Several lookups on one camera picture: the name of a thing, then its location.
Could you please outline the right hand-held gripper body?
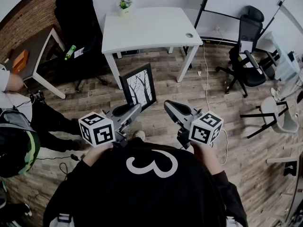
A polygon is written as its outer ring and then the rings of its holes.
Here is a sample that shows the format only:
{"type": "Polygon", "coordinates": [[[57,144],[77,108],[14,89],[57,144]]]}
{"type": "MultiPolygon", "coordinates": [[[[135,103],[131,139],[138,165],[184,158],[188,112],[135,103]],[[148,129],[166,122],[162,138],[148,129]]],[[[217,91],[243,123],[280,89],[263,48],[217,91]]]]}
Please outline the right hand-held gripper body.
{"type": "Polygon", "coordinates": [[[223,123],[223,118],[212,111],[196,114],[180,128],[177,140],[184,148],[191,141],[210,145],[220,134],[223,123]]]}

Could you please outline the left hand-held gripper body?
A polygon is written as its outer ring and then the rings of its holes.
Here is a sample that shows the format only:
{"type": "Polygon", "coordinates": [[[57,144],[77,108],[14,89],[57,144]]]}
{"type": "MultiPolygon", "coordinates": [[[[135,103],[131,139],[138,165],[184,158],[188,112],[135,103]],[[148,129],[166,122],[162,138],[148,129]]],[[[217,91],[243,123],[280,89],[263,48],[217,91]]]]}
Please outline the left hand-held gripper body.
{"type": "Polygon", "coordinates": [[[91,112],[78,119],[82,138],[93,147],[112,143],[115,147],[125,147],[128,125],[114,123],[113,118],[107,118],[106,113],[91,112]]]}

